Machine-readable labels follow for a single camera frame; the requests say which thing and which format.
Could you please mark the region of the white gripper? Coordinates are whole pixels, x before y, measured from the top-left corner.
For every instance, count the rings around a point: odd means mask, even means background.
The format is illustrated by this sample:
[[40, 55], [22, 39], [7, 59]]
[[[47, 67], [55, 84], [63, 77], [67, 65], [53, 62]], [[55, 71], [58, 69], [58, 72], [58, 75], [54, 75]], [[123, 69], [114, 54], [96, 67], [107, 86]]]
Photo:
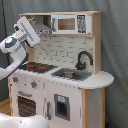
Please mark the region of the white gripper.
[[30, 47], [40, 42], [40, 38], [25, 16], [14, 25], [16, 38], [19, 42], [26, 41]]

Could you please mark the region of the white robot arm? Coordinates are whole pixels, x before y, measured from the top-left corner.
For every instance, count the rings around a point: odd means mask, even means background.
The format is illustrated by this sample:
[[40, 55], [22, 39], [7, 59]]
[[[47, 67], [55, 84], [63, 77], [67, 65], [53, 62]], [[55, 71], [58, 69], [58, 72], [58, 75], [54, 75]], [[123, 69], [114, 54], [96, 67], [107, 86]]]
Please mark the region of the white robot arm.
[[[8, 53], [13, 62], [6, 68], [0, 67], [0, 80], [9, 77], [19, 66], [28, 60], [29, 54], [22, 43], [27, 42], [33, 48], [40, 38], [25, 16], [14, 25], [15, 32], [0, 42], [0, 50]], [[14, 117], [0, 113], [0, 128], [49, 128], [48, 121], [41, 115]]]

